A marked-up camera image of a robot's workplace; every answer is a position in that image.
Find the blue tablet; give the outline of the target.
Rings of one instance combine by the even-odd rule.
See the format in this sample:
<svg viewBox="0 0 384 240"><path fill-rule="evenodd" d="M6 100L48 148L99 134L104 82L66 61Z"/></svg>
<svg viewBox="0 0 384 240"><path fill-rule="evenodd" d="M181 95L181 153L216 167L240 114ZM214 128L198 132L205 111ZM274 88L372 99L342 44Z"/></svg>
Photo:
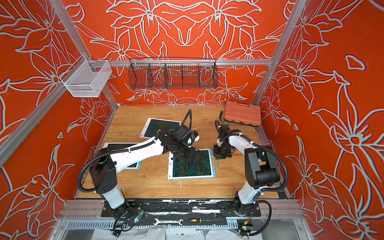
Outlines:
<svg viewBox="0 0 384 240"><path fill-rule="evenodd" d="M104 143L103 148L107 148L109 151L111 150L119 150L119 149L124 149L128 148L131 146L134 146L138 143ZM141 168L141 161L134 163L128 167L125 168L125 170L139 170Z"/></svg>
<svg viewBox="0 0 384 240"><path fill-rule="evenodd" d="M212 149L202 149L201 160L191 161L169 153L168 180L215 178L214 155Z"/></svg>

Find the red plastic tool case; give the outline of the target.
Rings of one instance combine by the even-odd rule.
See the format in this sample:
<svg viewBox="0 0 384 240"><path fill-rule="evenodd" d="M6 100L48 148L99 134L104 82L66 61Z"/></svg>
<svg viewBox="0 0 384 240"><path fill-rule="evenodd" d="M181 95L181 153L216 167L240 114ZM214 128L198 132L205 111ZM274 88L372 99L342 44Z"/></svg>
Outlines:
<svg viewBox="0 0 384 240"><path fill-rule="evenodd" d="M252 127L260 126L262 123L261 107L252 104L227 101L224 111L224 120Z"/></svg>

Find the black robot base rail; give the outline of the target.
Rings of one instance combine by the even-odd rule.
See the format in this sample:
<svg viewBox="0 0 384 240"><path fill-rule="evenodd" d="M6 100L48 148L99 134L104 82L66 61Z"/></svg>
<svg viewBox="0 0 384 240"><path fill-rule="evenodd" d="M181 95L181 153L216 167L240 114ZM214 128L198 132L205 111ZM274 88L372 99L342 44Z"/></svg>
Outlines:
<svg viewBox="0 0 384 240"><path fill-rule="evenodd" d="M233 199L127 199L137 213L151 215L208 214L222 217L260 217L257 204L235 209Z"/></svg>

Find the clear plastic wall bin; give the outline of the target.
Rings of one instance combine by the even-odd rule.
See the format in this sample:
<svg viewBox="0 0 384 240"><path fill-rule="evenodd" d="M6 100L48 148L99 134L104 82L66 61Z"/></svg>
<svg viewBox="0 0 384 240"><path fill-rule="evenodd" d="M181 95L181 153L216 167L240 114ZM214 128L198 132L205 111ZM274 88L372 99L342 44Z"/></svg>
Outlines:
<svg viewBox="0 0 384 240"><path fill-rule="evenodd" d="M91 61L81 55L60 81L75 98L97 98L112 75L109 61Z"/></svg>

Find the yellow handled screwdriver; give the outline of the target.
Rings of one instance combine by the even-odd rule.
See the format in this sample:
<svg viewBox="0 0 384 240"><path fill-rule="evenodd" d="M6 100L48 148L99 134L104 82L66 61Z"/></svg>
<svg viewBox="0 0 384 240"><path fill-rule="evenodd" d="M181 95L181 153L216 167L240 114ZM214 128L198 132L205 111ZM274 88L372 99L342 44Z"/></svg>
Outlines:
<svg viewBox="0 0 384 240"><path fill-rule="evenodd" d="M202 222L216 222L217 220L213 219L201 219L201 218L193 218L189 219L189 223L202 223Z"/></svg>

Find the silver combination wrench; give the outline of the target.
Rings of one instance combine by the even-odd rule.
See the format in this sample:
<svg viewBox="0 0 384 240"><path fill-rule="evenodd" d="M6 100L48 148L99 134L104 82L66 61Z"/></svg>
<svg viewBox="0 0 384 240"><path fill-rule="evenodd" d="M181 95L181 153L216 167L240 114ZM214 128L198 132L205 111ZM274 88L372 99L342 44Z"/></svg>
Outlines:
<svg viewBox="0 0 384 240"><path fill-rule="evenodd" d="M160 220L158 218L155 218L155 221L154 221L154 225L157 226L159 224L178 224L178 225L182 225L183 224L183 219L179 219L179 220Z"/></svg>

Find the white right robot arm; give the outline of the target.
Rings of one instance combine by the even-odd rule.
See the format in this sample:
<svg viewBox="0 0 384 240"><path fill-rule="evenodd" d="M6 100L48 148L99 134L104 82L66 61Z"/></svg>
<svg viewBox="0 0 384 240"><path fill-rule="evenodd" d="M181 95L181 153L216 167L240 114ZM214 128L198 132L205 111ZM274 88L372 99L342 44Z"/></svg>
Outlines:
<svg viewBox="0 0 384 240"><path fill-rule="evenodd" d="M270 147L253 142L239 130L231 130L228 125L215 121L218 132L217 144L214 145L216 160L231 158L238 150L244 155L246 182L235 193L234 211L244 216L260 201L265 192L283 190L289 180L289 173L282 158Z"/></svg>

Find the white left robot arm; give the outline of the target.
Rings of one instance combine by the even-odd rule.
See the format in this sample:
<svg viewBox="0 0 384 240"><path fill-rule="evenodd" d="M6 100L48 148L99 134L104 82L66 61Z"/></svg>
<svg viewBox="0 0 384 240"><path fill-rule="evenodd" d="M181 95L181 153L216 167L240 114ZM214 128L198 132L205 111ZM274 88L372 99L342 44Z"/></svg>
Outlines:
<svg viewBox="0 0 384 240"><path fill-rule="evenodd" d="M109 210L128 208L129 204L118 186L117 174L126 167L145 159L172 153L196 163L201 161L201 151L193 147L199 134L192 130L192 110L189 109L176 129L157 130L154 137L128 148L101 149L84 165L77 178L82 193L96 192Z"/></svg>

